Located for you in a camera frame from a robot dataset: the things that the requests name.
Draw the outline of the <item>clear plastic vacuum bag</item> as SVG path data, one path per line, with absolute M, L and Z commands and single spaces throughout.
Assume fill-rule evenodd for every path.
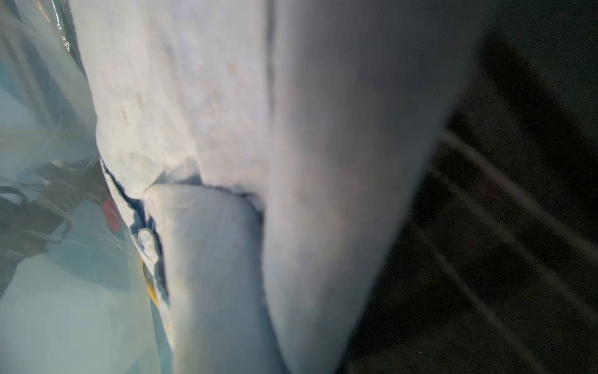
M 169 373 L 67 1 L 1 4 L 1 371 Z

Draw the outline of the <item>light blue shirt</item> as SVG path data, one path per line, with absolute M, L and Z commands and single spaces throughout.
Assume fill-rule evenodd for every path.
M 333 373 L 495 1 L 73 1 L 176 373 Z

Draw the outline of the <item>dark plaid shirt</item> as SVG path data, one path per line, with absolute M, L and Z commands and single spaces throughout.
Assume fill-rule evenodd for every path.
M 341 373 L 595 373 L 597 138 L 490 32 Z

